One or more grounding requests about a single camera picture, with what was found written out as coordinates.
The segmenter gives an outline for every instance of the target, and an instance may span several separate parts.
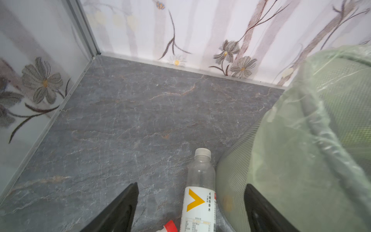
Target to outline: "yellow flower center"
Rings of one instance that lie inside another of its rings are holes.
[[[44,86],[44,88],[47,87],[47,80],[43,81],[43,86]]]

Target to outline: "bottle neck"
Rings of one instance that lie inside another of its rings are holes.
[[[211,159],[207,156],[195,156],[194,160],[200,161],[200,162],[210,162]]]

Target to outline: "clear plastic bottle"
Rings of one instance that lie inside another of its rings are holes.
[[[180,232],[216,230],[215,170],[210,161],[210,150],[196,149],[188,167]]]

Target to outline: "bottle cap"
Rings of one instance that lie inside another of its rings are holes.
[[[178,232],[177,227],[175,226],[174,222],[170,220],[166,225],[164,225],[167,232]]]
[[[197,148],[195,153],[194,153],[194,156],[207,156],[211,159],[211,151],[209,149],[206,149],[206,148]]]

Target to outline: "mesh trash can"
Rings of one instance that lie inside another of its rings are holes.
[[[218,204],[250,231],[245,187],[299,231],[371,231],[371,47],[309,57],[276,104],[222,156]]]

